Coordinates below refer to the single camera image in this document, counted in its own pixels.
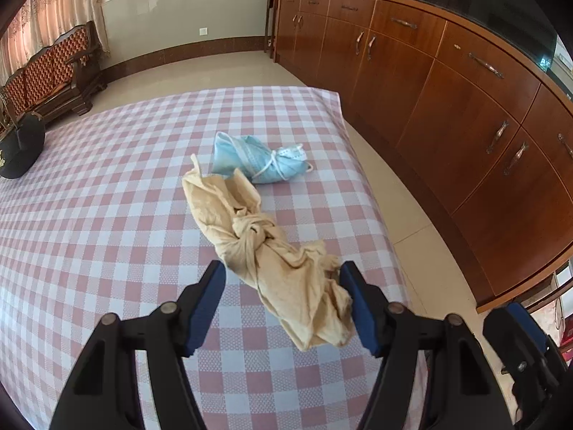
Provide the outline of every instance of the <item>orange cushion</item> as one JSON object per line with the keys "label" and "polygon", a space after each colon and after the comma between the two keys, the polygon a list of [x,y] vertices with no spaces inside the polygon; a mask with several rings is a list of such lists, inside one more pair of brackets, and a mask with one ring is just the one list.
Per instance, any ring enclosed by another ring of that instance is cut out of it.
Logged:
{"label": "orange cushion", "polygon": [[[50,48],[54,60],[54,84],[71,82],[73,77],[73,64],[65,64],[75,53],[88,48],[88,31],[85,27],[80,27],[67,39],[55,44]],[[80,62],[85,66],[87,57],[82,57]]]}
{"label": "orange cushion", "polygon": [[4,91],[14,104],[16,115],[26,111],[26,108],[30,105],[30,103],[28,103],[25,85],[24,71],[22,70],[18,76],[12,77],[12,79],[4,86]]}
{"label": "orange cushion", "polygon": [[28,103],[35,105],[54,89],[54,65],[50,50],[26,67]]}

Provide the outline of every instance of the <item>screw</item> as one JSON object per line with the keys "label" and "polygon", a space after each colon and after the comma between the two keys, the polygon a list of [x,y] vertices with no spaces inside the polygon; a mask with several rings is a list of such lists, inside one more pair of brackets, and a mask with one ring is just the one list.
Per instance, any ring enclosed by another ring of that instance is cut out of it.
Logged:
{"label": "screw", "polygon": [[388,310],[393,314],[399,315],[404,312],[404,306],[399,302],[391,302],[388,304]]}
{"label": "screw", "polygon": [[448,315],[448,321],[453,326],[458,327],[463,323],[463,318],[460,317],[458,314],[450,314],[450,315]]}
{"label": "screw", "polygon": [[164,314],[172,314],[177,310],[177,303],[173,301],[164,302],[161,304],[161,312]]}
{"label": "screw", "polygon": [[104,325],[111,325],[112,323],[114,323],[116,318],[117,318],[117,315],[115,315],[113,312],[110,312],[108,314],[105,314],[103,317],[101,317],[100,321]]}

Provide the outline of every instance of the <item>wooden cabinet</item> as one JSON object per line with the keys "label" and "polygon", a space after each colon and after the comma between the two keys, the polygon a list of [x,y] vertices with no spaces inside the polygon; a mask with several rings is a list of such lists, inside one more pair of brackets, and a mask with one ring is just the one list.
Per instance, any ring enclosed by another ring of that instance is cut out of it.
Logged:
{"label": "wooden cabinet", "polygon": [[276,52],[289,62],[294,60],[294,43],[296,40],[296,19],[298,18],[300,0],[281,0],[279,9],[279,27],[277,28]]}
{"label": "wooden cabinet", "polygon": [[506,42],[420,1],[281,0],[276,53],[340,94],[440,231],[478,310],[573,255],[573,107]]}
{"label": "wooden cabinet", "polygon": [[495,295],[536,273],[573,240],[571,199],[523,129],[454,220]]}
{"label": "wooden cabinet", "polygon": [[493,167],[517,128],[482,90],[436,61],[398,151],[451,215]]}
{"label": "wooden cabinet", "polygon": [[294,65],[300,73],[300,80],[313,86],[316,84],[326,17],[300,12],[296,25]]}
{"label": "wooden cabinet", "polygon": [[317,86],[339,93],[343,113],[350,105],[367,33],[357,25],[328,18]]}
{"label": "wooden cabinet", "polygon": [[522,122],[539,88],[539,80],[493,43],[448,23],[438,59],[492,96]]}
{"label": "wooden cabinet", "polygon": [[541,147],[573,196],[573,121],[569,111],[541,86],[523,127]]}
{"label": "wooden cabinet", "polygon": [[406,42],[431,56],[438,51],[446,21],[425,11],[378,0],[371,28]]}
{"label": "wooden cabinet", "polygon": [[354,89],[358,121],[395,147],[426,82],[433,59],[405,43],[370,31]]}

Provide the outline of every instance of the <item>tiled floor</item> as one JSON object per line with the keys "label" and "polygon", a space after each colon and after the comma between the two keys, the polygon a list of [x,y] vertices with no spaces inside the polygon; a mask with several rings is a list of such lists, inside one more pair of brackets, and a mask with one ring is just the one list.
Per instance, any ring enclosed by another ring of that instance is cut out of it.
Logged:
{"label": "tiled floor", "polygon": [[[262,52],[216,55],[167,64],[115,81],[93,99],[91,113],[185,91],[253,85],[304,84]],[[71,115],[54,126],[76,119]],[[402,265],[414,311],[440,318],[450,312],[462,315],[499,372],[501,362],[481,334],[485,316],[476,313],[475,300],[452,254],[389,166],[354,128],[348,125],[348,130]],[[509,397],[511,378],[498,378]]]}

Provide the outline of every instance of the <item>red box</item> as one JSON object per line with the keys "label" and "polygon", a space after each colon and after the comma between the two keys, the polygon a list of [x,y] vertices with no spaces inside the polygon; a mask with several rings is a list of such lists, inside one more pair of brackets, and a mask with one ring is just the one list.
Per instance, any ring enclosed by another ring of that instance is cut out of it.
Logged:
{"label": "red box", "polygon": [[[563,338],[561,339],[561,346],[566,344],[573,346],[573,315],[570,315],[565,319],[565,331],[563,332]],[[563,358],[566,362],[573,359],[573,349],[563,353]]]}

